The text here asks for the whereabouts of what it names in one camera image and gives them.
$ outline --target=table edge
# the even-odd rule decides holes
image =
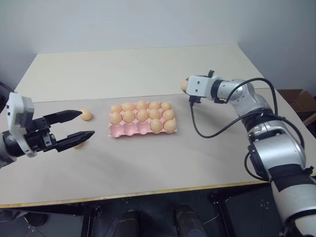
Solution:
[[[57,201],[0,204],[0,208],[70,204],[70,203],[77,203],[77,202],[101,201],[101,200],[107,200],[107,199],[129,198],[129,197],[137,197],[137,196],[153,195],[153,194],[167,194],[167,193],[176,193],[176,192],[183,192],[183,191],[195,191],[195,190],[204,190],[204,189],[236,187],[236,186],[243,186],[243,185],[255,185],[255,184],[261,184],[261,183],[266,183],[266,182],[265,181],[249,181],[249,182],[240,182],[240,183],[217,184],[217,185],[207,185],[207,186],[197,186],[197,187],[187,187],[187,188],[177,188],[177,189],[167,189],[167,190],[157,190],[157,191],[144,191],[144,192],[130,193],[130,194],[118,194],[118,195],[108,195],[108,196],[99,196],[99,197],[84,197],[84,198],[75,198],[75,199],[66,199],[66,200],[57,200]]]

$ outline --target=shoe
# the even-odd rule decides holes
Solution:
[[[129,210],[118,221],[113,237],[138,237],[138,219],[137,212]]]
[[[47,214],[41,214],[41,213],[31,213],[29,212],[24,216],[24,219],[29,223],[29,225],[38,227],[42,226],[46,223],[48,219]]]
[[[175,225],[179,237],[207,237],[198,215],[187,205],[176,207]]]

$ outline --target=black cable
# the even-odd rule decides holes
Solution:
[[[4,84],[3,82],[0,81],[0,86],[4,87],[5,89],[7,89],[9,92],[14,92],[14,90],[12,90],[9,86],[7,86],[6,84]]]
[[[286,118],[281,117],[281,116],[279,116],[279,115],[272,115],[272,114],[269,114],[269,116],[275,117],[275,118],[277,118],[278,120],[281,120],[281,121],[287,123],[288,125],[290,125],[290,126],[294,129],[294,131],[296,132],[297,136],[299,137],[301,146],[303,147],[303,149],[305,149],[304,138],[303,138],[303,136],[302,136],[300,130],[298,130],[298,128],[297,128],[293,123],[291,123],[289,120],[287,120]]]
[[[259,81],[264,81],[266,84],[269,85],[270,87],[270,90],[271,90],[271,93],[272,93],[272,97],[273,97],[273,104],[274,104],[274,107],[275,107],[275,114],[277,115],[277,96],[276,96],[276,92],[275,92],[275,88],[273,87],[272,83],[265,79],[265,78],[253,78],[253,79],[249,79],[249,80],[246,80],[242,83],[240,83],[238,86],[236,86],[231,92],[230,94],[228,95],[227,97],[227,100],[225,103],[228,103],[229,99],[231,98],[231,96],[233,95],[233,93],[241,86],[245,85],[245,84],[248,84],[252,81],[256,81],[256,80],[259,80]]]
[[[221,130],[219,130],[218,132],[214,133],[213,135],[205,136],[205,135],[203,135],[202,133],[200,133],[200,131],[199,131],[198,128],[197,128],[196,120],[195,120],[195,118],[194,118],[193,103],[190,104],[190,108],[191,108],[191,116],[192,116],[192,122],[193,122],[194,129],[196,130],[196,132],[198,133],[198,135],[200,135],[200,136],[203,137],[203,138],[213,138],[213,137],[216,137],[217,135],[221,134],[222,132],[224,132],[224,131],[227,130],[229,127],[231,127],[232,125],[234,125],[236,122],[242,120],[243,118],[246,118],[246,117],[251,116],[251,115],[261,115],[261,114],[262,114],[262,112],[253,112],[253,113],[248,113],[248,114],[242,115],[242,116],[238,117],[237,119],[233,120],[232,122],[230,122],[228,125],[226,125],[225,127],[223,127],[223,128],[222,128]],[[289,120],[287,120],[286,118],[281,117],[281,116],[279,116],[279,115],[269,114],[269,116],[275,117],[275,118],[277,118],[278,120],[281,120],[281,121],[287,123],[288,125],[290,125],[290,126],[294,129],[294,131],[296,132],[296,134],[298,135],[298,137],[299,137],[299,139],[300,139],[300,143],[301,143],[302,148],[303,148],[303,149],[305,148],[304,138],[303,138],[303,136],[302,136],[300,130],[298,130],[298,128],[297,128],[293,123],[291,123]]]
[[[267,182],[268,180],[266,180],[266,179],[264,179],[264,178],[261,178],[261,177],[259,177],[259,176],[254,175],[254,174],[251,173],[250,170],[248,169],[247,160],[248,160],[249,155],[250,155],[250,153],[248,152],[248,153],[246,154],[245,160],[244,160],[244,162],[243,162],[243,165],[245,166],[245,170],[247,171],[247,173],[248,173],[251,177],[253,177],[253,178],[255,178],[255,179],[259,179],[259,180],[261,180],[261,181],[266,181],[266,182]]]
[[[201,137],[203,138],[213,138],[213,137],[216,137],[217,135],[221,134],[222,132],[224,132],[226,129],[228,129],[230,126],[234,125],[236,122],[242,120],[243,118],[246,118],[250,115],[260,115],[262,114],[262,112],[254,112],[254,113],[248,113],[248,114],[245,114],[245,115],[242,115],[240,117],[238,117],[237,119],[233,120],[232,122],[230,122],[228,125],[226,125],[225,127],[223,127],[221,130],[219,130],[218,132],[214,133],[213,135],[210,135],[210,136],[205,136],[203,134],[201,134],[197,128],[197,125],[196,125],[196,120],[194,118],[194,112],[193,112],[193,104],[191,103],[190,104],[190,108],[191,108],[191,116],[192,116],[192,122],[193,122],[193,126],[194,126],[194,129],[196,130],[196,132],[198,133],[198,135],[200,135]]]

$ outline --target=egg carton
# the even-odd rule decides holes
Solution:
[[[149,102],[146,102],[147,104],[147,109],[146,111],[149,113],[151,109],[148,108]],[[160,113],[160,122],[162,123],[162,130],[158,133],[155,133],[151,130],[150,128],[150,122],[152,121],[151,118],[148,118],[147,120],[145,120],[144,122],[141,122],[139,120],[137,120],[137,112],[138,110],[135,109],[134,111],[132,111],[135,114],[135,120],[132,123],[126,123],[124,120],[122,120],[118,125],[113,125],[111,123],[109,123],[109,137],[121,137],[123,135],[127,135],[127,136],[132,136],[134,134],[142,134],[145,135],[147,133],[155,133],[155,134],[159,134],[159,133],[174,133],[177,131],[177,127],[172,131],[172,132],[168,132],[166,131],[163,126],[164,123],[166,122],[166,120],[162,117],[162,113],[164,112],[164,110],[162,108],[158,109],[159,113]]]

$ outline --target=egg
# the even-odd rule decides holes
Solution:
[[[171,109],[171,104],[169,102],[162,102],[160,106],[163,110],[170,110]]]
[[[167,132],[173,132],[177,127],[176,119],[168,120],[164,123],[163,128]]]
[[[80,111],[82,112],[82,114],[80,115],[80,118],[82,118],[84,121],[88,121],[88,120],[92,119],[91,111],[89,111],[87,109],[81,109]]]
[[[138,101],[137,104],[136,104],[136,109],[137,110],[145,110],[145,109],[147,109],[146,102],[143,101],[143,100]]]
[[[135,114],[132,111],[126,111],[123,114],[123,120],[127,123],[132,123],[135,120]]]
[[[160,109],[160,103],[159,102],[151,102],[150,104],[149,104],[149,109],[156,109],[156,110],[158,110],[158,109]]]
[[[118,125],[122,121],[122,115],[118,112],[111,113],[110,121],[113,125]]]
[[[166,110],[163,112],[162,117],[165,120],[172,120],[174,118],[174,111],[173,110]]]
[[[130,102],[124,103],[122,104],[122,109],[124,111],[133,111],[135,109],[135,104]]]
[[[149,117],[151,119],[160,119],[161,115],[160,115],[160,112],[158,110],[153,109],[153,110],[149,110]]]
[[[188,86],[188,81],[185,80],[181,85],[181,90],[185,92],[187,90],[187,86]]]
[[[162,122],[158,118],[151,120],[150,129],[154,133],[159,133],[162,130]]]
[[[111,105],[111,113],[113,112],[121,112],[122,111],[122,107],[121,105]]]
[[[140,110],[137,113],[137,120],[141,122],[145,122],[149,117],[149,114],[146,110]]]
[[[74,146],[75,149],[79,149],[83,145],[83,142],[80,143],[79,145]]]

